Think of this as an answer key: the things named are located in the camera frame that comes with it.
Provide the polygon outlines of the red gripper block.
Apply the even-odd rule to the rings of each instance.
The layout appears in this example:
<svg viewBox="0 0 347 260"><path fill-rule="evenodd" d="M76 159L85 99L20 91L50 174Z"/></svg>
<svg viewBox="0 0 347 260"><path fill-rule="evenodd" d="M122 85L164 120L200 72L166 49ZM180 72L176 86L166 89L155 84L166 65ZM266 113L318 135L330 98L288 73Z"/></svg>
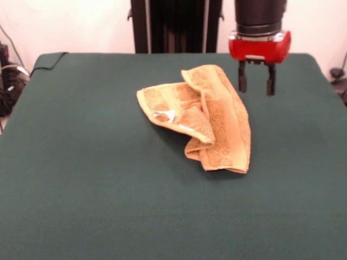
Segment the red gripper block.
<svg viewBox="0 0 347 260"><path fill-rule="evenodd" d="M229 35L229 52L233 59L239 61L239 91L247 91L245 61L261 61L267 64L269 78L267 80L267 96L275 95L276 67L273 63L282 63L288 56L291 47L291 32L280 31L274 35L246 37L237 31Z"/></svg>

